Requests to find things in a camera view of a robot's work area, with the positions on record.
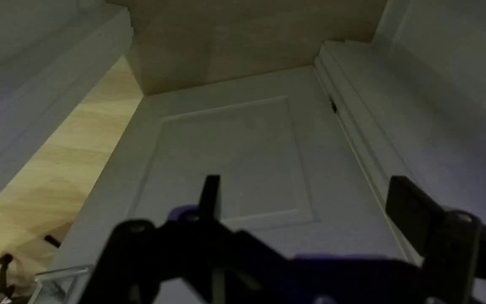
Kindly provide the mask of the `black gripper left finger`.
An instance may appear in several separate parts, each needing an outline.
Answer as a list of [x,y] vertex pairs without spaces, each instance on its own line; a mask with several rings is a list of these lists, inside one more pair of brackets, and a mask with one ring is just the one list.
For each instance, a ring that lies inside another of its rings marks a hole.
[[213,173],[205,180],[205,187],[200,197],[200,210],[205,217],[216,219],[220,215],[220,187],[221,177]]

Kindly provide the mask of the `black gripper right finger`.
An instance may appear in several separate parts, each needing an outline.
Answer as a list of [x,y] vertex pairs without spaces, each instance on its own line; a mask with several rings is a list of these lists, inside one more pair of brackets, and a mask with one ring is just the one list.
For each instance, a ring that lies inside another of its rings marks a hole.
[[392,175],[385,209],[414,251],[426,258],[444,220],[444,207],[407,175]]

